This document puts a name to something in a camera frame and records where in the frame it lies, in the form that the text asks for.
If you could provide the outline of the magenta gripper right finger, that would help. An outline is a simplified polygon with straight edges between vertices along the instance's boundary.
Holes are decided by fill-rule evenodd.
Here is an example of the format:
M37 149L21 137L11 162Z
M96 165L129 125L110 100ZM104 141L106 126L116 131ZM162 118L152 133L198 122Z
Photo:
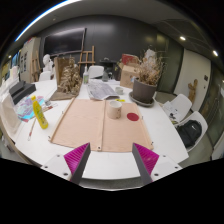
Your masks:
M151 183L151 173L159 159L159 155L137 143L133 144L132 153L134 155L143 185Z

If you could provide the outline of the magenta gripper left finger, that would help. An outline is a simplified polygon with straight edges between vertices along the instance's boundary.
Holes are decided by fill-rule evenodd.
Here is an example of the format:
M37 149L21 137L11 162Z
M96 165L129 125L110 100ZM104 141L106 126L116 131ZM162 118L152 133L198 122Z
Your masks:
M70 179L72 183L76 185L80 183L90 152L90 144L86 143L64 155L72 174Z

